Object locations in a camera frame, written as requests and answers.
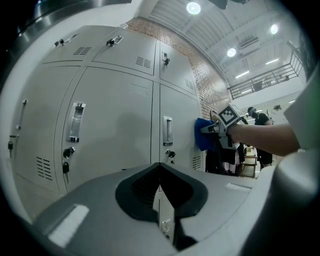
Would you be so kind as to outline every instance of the gray metal locker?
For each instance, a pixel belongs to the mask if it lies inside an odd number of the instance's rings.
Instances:
[[[175,234],[175,209],[164,196],[159,199],[159,228],[167,235],[167,239],[173,243]]]
[[[39,68],[27,82],[17,132],[16,172],[42,188],[59,193],[54,165],[54,135],[60,106],[77,66]]]
[[[195,121],[200,116],[198,101],[160,85],[160,162],[170,163],[166,150],[175,152],[174,163],[202,170],[203,154],[195,142]]]
[[[196,95],[188,57],[162,42],[160,43],[160,79]]]
[[[150,163],[152,92],[151,80],[86,69],[67,115],[61,113],[66,115],[62,151],[75,150],[64,177],[68,192],[93,178]]]
[[[113,46],[104,46],[92,61],[154,74],[156,40],[122,29],[114,36],[114,41]]]
[[[111,26],[83,26],[75,31],[70,38],[66,38],[64,45],[59,44],[54,48],[43,59],[43,63],[84,61],[93,49],[116,29]]]

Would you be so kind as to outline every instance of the blue cloth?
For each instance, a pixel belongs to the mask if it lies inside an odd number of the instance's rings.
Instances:
[[[210,133],[201,133],[201,128],[213,125],[215,122],[212,120],[206,120],[198,118],[194,124],[194,138],[195,143],[201,151],[205,150],[216,150],[213,136]]]

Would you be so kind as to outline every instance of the ceiling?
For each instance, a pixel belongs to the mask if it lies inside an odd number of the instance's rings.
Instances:
[[[287,64],[291,49],[287,41],[297,47],[298,25],[278,1],[251,0],[246,4],[228,1],[221,10],[208,0],[193,0],[201,12],[187,12],[189,0],[145,0],[137,16],[150,19],[175,31],[198,48],[216,66],[228,86],[248,80],[261,73]],[[278,33],[271,34],[273,24]],[[241,54],[240,45],[258,37],[258,46]],[[227,51],[235,48],[234,57]],[[266,65],[266,62],[279,61]],[[236,76],[250,71],[236,79]]]

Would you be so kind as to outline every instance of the balcony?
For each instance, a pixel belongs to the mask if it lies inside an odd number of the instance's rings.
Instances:
[[[297,78],[303,69],[302,62],[298,56],[297,49],[291,52],[290,62],[268,72],[261,73],[244,82],[238,83],[228,88],[232,99],[235,100],[249,94],[261,91],[282,82]]]

